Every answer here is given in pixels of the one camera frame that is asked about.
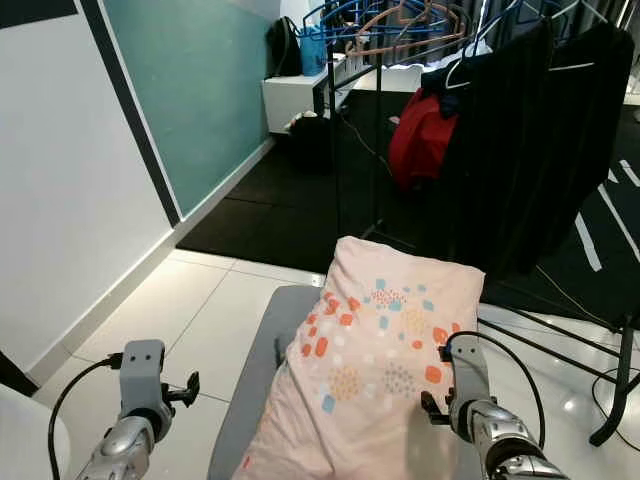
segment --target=blue container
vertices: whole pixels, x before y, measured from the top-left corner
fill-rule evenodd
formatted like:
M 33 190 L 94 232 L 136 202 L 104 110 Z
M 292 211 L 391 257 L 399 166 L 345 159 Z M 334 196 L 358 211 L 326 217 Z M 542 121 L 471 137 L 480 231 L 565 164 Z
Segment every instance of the blue container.
M 317 75 L 327 64 L 327 49 L 324 35 L 319 27 L 307 27 L 305 36 L 300 39 L 300 56 L 302 57 L 302 74 L 311 77 Z

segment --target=white floor line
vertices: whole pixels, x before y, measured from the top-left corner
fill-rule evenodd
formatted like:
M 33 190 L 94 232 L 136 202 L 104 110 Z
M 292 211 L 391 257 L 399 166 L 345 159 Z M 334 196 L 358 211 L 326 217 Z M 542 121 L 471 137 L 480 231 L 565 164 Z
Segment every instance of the white floor line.
M 587 255 L 587 260 L 589 260 L 589 265 L 591 265 L 594 272 L 602 270 L 602 263 L 600 263 L 600 258 L 598 257 L 595 245 L 593 244 L 593 239 L 591 238 L 587 225 L 584 223 L 584 219 L 580 213 L 578 213 L 578 216 L 576 217 L 576 228 L 578 229 L 580 240 L 582 240 L 582 246 L 584 248 L 584 253 Z
M 636 256 L 636 259 L 638 260 L 638 262 L 640 262 L 640 250 L 638 250 L 638 245 L 636 245 L 636 242 L 633 240 L 633 237 L 629 233 L 629 230 L 627 230 L 627 227 L 622 221 L 622 218 L 620 218 L 620 214 L 616 210 L 616 207 L 613 206 L 613 202 L 611 201 L 607 190 L 604 188 L 604 185 L 600 185 L 598 187 L 598 192 L 600 192 L 600 196 L 604 200 L 604 203 L 606 203 L 607 207 L 609 207 L 609 210 L 611 210 L 613 218 L 615 218 L 616 222 L 618 222 L 618 226 L 620 227 L 620 230 L 622 230 L 624 237 L 627 239 L 627 243 L 629 243 L 631 250 L 633 250 L 633 254 Z
M 618 179 L 616 178 L 616 176 L 613 174 L 613 172 L 611 171 L 611 169 L 609 169 L 609 175 L 608 175 L 609 181 L 614 182 L 614 183 L 620 183 L 618 182 Z
M 629 162 L 627 162 L 626 160 L 620 160 L 620 165 L 622 165 L 622 169 L 624 170 L 624 173 L 626 173 L 629 177 L 629 180 L 631 180 L 636 187 L 640 187 L 640 178 L 638 178 L 636 172 L 633 171 L 633 168 L 631 168 Z

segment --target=red clothing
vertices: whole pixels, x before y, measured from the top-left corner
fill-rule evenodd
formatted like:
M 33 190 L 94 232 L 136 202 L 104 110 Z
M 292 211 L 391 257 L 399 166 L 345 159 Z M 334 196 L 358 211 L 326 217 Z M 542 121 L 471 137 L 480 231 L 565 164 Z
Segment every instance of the red clothing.
M 438 178 L 458 115 L 444 119 L 436 95 L 422 98 L 422 88 L 411 97 L 400 117 L 389 163 L 394 180 L 408 190 L 415 177 Z

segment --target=teal wall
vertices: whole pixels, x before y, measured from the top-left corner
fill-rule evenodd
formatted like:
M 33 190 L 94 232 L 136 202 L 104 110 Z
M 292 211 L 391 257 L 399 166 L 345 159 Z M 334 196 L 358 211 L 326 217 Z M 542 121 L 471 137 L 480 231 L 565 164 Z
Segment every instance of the teal wall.
M 260 81 L 271 21 L 224 0 L 104 3 L 186 215 L 267 136 Z

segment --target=black floor mat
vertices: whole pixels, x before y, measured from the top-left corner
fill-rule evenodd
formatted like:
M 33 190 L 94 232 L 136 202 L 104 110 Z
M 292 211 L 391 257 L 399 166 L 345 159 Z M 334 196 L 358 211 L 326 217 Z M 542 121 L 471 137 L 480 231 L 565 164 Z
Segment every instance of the black floor mat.
M 406 93 L 384 92 L 383 118 L 399 115 L 409 97 Z M 371 147 L 374 102 L 374 92 L 364 91 L 352 92 L 347 102 L 349 123 Z M 612 164 L 619 183 L 607 182 L 605 186 L 629 231 L 639 239 L 640 188 L 633 185 L 618 163 L 619 159 L 626 159 L 640 175 L 640 125 L 632 113 L 632 107 L 623 110 Z M 383 131 L 382 152 L 386 156 L 391 129 L 385 125 Z M 338 122 L 336 137 L 342 232 L 361 236 L 373 220 L 369 182 L 372 156 L 353 129 L 342 121 Z M 317 141 L 321 144 L 328 139 Z M 294 151 L 290 144 L 279 141 L 184 238 L 179 248 L 326 272 L 337 237 L 335 176 L 300 168 L 305 158 L 305 151 Z M 379 168 L 380 212 L 388 233 L 409 243 L 417 242 L 427 219 L 438 210 L 428 200 L 429 186 L 422 192 L 401 194 L 385 168 Z M 613 321 L 638 307 L 640 264 L 597 192 L 585 202 L 582 215 L 596 244 L 602 270 L 594 272 L 589 266 L 575 229 L 557 252 L 541 260 L 540 266 L 587 310 Z M 538 270 L 486 285 L 483 299 L 531 311 L 589 318 Z

